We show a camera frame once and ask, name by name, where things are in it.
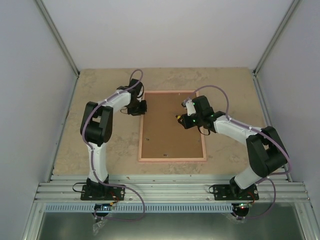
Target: brown panel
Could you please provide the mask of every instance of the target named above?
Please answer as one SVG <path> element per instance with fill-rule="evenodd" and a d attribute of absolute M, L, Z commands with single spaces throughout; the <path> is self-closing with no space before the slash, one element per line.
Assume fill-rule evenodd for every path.
<path fill-rule="evenodd" d="M 196 127 L 184 129 L 176 118 L 176 115 L 186 113 L 181 103 L 191 93 L 192 91 L 147 91 L 144 94 L 148 110 L 141 121 L 140 161 L 206 160 L 203 136 Z"/>

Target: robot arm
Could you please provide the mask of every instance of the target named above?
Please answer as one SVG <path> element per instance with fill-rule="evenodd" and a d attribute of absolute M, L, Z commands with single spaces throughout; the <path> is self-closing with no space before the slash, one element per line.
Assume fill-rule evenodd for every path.
<path fill-rule="evenodd" d="M 127 113 L 132 116 L 143 115 L 147 111 L 147 102 L 145 100 L 141 100 L 144 93 L 144 87 L 141 82 L 129 91 L 123 92 L 125 89 L 133 86 L 137 82 L 138 80 L 131 79 L 129 86 L 120 86 L 115 91 L 115 94 L 117 95 L 112 98 L 112 100 L 106 101 L 106 103 L 99 107 L 89 120 L 89 124 L 85 129 L 85 139 L 93 147 L 93 165 L 95 167 L 95 173 L 98 179 L 106 184 L 109 183 L 109 174 L 106 167 L 106 147 L 107 142 L 112 135 L 113 114 L 123 107 L 126 107 Z M 96 106 L 102 102 L 103 101 L 98 103 L 90 101 L 86 104 L 80 128 L 81 134 L 83 134 L 83 128 L 89 115 L 93 112 Z M 92 149 L 90 146 L 87 147 L 90 156 Z M 84 186 L 82 191 L 85 192 L 85 196 L 89 196 L 90 200 L 94 200 L 95 197 L 100 198 L 101 200 L 108 190 L 97 181 L 92 165 L 90 163 L 89 165 L 89 176 L 86 181 L 86 186 Z M 83 196 L 83 194 L 81 195 L 81 199 L 88 200 Z"/>
<path fill-rule="evenodd" d="M 224 112 L 214 112 L 205 96 L 198 96 L 182 103 L 186 107 L 187 113 L 177 116 L 178 122 L 185 129 L 192 127 L 203 127 L 210 132 L 226 135 L 244 144 L 247 147 L 249 166 L 237 176 L 230 180 L 229 186 L 217 186 L 216 193 L 223 188 L 221 200 L 237 200 L 248 195 L 247 192 L 257 192 L 255 183 L 267 177 L 272 172 L 287 163 L 285 156 L 270 141 L 258 134 L 262 132 L 277 142 L 283 149 L 284 145 L 277 131 L 267 126 L 265 128 L 241 127 L 246 124 L 230 120 Z M 220 195 L 214 195 L 216 200 L 220 200 Z"/>

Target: table surface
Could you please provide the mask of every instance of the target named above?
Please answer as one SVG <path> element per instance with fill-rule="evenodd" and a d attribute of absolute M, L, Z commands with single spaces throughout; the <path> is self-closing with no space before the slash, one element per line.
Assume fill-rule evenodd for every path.
<path fill-rule="evenodd" d="M 88 150 L 80 135 L 80 125 L 87 102 L 110 96 L 117 87 L 128 85 L 134 69 L 84 69 L 78 79 L 62 140 L 55 161 L 55 175 L 87 175 Z M 146 90 L 195 90 L 216 85 L 229 97 L 229 115 L 252 126 L 265 126 L 262 109 L 247 68 L 146 68 L 142 79 Z M 214 88 L 204 88 L 215 111 L 226 110 L 224 95 Z M 140 117 L 117 112 L 107 143 L 107 170 L 114 175 L 134 174 L 237 174 L 248 165 L 246 146 L 220 134 L 205 136 L 207 162 L 138 162 Z"/>

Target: ribbed metal strip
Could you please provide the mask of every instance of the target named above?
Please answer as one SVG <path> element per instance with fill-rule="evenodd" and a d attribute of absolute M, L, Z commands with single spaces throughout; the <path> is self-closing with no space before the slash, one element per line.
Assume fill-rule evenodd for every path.
<path fill-rule="evenodd" d="M 94 203 L 47 203 L 47 213 L 92 213 Z M 98 213 L 141 213 L 141 203 L 118 203 L 101 207 Z M 231 213 L 231 203 L 146 203 L 146 213 Z"/>

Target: grey floor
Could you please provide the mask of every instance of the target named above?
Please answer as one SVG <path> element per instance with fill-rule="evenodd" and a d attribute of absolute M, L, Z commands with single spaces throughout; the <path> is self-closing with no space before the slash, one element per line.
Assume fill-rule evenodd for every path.
<path fill-rule="evenodd" d="M 257 203 L 250 215 L 268 204 Z M 135 214 L 118 214 L 134 218 Z M 276 205 L 266 216 L 236 221 L 229 213 L 150 213 L 138 222 L 107 221 L 96 235 L 90 213 L 46 213 L 38 240 L 301 240 L 295 209 Z"/>

